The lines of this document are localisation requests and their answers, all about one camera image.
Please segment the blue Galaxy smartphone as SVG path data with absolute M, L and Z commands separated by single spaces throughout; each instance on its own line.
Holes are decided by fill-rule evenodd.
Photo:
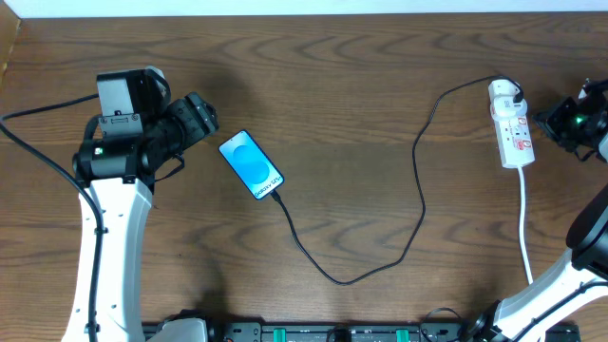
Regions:
M 247 130 L 222 143 L 218 151 L 256 200 L 262 200 L 285 178 Z

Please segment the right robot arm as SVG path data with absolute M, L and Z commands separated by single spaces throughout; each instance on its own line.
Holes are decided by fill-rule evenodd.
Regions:
M 488 92 L 503 167 L 521 169 L 531 158 L 523 92 L 518 84 L 502 79 L 492 82 Z M 585 146 L 606 161 L 606 81 L 586 81 L 578 98 L 568 97 L 533 115 L 532 121 L 565 151 L 576 154 Z M 569 228 L 562 256 L 524 290 L 496 301 L 461 338 L 538 341 L 568 315 L 606 294 L 607 192 L 601 190 Z

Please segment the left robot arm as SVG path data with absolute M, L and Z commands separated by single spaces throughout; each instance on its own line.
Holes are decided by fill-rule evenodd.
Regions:
M 162 72 L 148 66 L 102 73 L 102 113 L 86 125 L 72 158 L 82 239 L 65 341 L 143 341 L 143 235 L 157 171 L 219 129 L 197 93 L 173 100 Z

